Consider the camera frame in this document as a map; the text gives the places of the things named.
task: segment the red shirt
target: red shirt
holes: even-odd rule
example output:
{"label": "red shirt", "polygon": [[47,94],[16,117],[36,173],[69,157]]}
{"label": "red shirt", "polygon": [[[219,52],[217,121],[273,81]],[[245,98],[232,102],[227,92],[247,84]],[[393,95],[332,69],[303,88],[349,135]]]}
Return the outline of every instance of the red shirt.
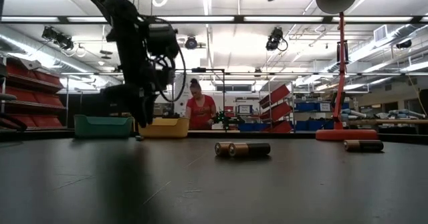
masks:
{"label": "red shirt", "polygon": [[187,107],[192,109],[190,115],[189,128],[191,130],[210,130],[208,120],[211,119],[211,108],[215,106],[214,100],[210,96],[204,95],[205,101],[202,106],[198,106],[196,99],[187,101]]}

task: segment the green bin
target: green bin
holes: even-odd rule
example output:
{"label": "green bin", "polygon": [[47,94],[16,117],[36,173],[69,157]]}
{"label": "green bin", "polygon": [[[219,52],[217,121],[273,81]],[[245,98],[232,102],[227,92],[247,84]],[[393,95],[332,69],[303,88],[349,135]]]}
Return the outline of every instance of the green bin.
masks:
{"label": "green bin", "polygon": [[77,138],[128,138],[132,129],[131,117],[74,116],[74,132]]}

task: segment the copper battery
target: copper battery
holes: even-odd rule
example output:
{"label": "copper battery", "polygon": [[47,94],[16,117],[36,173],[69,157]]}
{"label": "copper battery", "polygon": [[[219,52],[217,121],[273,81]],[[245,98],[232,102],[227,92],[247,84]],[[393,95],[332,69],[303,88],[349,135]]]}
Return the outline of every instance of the copper battery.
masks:
{"label": "copper battery", "polygon": [[269,143],[232,143],[229,145],[231,157],[265,156],[269,153]]}
{"label": "copper battery", "polygon": [[217,142],[215,143],[214,150],[217,156],[229,156],[229,145],[232,142]]}
{"label": "copper battery", "polygon": [[355,152],[379,152],[383,150],[383,143],[380,140],[345,140],[346,151]]}

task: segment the woman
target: woman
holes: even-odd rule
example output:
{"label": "woman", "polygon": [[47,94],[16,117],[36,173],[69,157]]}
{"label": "woman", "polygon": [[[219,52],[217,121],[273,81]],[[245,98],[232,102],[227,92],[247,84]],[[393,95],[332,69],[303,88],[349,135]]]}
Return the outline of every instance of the woman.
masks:
{"label": "woman", "polygon": [[191,80],[190,91],[193,98],[187,101],[186,117],[190,118],[190,130],[210,130],[214,121],[216,108],[212,97],[202,94],[196,79]]}

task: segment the yellow bin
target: yellow bin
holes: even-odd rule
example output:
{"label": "yellow bin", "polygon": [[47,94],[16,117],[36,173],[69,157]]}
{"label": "yellow bin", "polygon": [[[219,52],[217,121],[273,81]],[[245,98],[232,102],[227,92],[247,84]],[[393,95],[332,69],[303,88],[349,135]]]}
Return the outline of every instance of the yellow bin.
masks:
{"label": "yellow bin", "polygon": [[184,138],[189,130],[189,118],[155,118],[146,128],[138,125],[138,131],[144,138]]}

